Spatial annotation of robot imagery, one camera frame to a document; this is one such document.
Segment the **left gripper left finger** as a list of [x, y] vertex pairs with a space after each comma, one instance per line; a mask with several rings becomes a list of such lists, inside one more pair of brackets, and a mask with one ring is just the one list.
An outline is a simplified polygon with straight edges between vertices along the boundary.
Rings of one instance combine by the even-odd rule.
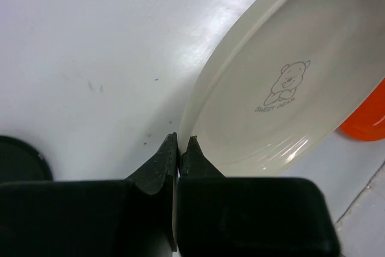
[[171, 256], [177, 137], [127, 178], [1, 183], [2, 256]]

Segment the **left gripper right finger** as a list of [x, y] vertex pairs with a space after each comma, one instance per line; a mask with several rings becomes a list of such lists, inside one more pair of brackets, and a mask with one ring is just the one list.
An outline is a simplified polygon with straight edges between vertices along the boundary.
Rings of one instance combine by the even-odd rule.
[[226, 177], [191, 137], [177, 185], [182, 256], [339, 256], [321, 190], [293, 177]]

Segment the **black plate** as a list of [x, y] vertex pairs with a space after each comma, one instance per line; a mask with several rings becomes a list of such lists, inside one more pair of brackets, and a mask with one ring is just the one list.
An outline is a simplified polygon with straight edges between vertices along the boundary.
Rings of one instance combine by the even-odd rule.
[[48, 162], [28, 143], [1, 136], [1, 183], [53, 181]]

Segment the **cream plate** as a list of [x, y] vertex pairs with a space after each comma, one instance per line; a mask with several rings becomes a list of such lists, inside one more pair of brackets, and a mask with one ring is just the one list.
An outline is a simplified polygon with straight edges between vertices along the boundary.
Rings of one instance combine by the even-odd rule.
[[340, 126], [384, 78], [384, 0], [256, 0], [192, 89], [195, 137], [226, 176], [272, 176]]

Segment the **orange plate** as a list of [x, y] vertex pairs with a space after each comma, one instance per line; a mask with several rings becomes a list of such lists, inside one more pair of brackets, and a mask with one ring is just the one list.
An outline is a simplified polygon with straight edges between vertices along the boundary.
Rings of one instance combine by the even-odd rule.
[[337, 131], [358, 141], [384, 140], [384, 79]]

